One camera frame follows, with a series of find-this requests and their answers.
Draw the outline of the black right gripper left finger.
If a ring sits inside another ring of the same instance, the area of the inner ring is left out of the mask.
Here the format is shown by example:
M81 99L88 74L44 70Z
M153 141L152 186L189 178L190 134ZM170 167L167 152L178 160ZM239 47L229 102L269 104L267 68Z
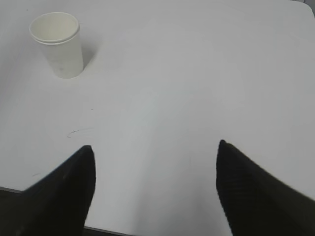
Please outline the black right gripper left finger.
M95 192L95 157L82 146L28 189L0 204L2 236L81 236Z

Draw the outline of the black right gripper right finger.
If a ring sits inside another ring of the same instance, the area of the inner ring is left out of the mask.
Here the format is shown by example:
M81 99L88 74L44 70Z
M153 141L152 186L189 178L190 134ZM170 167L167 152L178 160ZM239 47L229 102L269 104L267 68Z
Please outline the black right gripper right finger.
M216 189L234 236L313 236L315 202L221 140Z

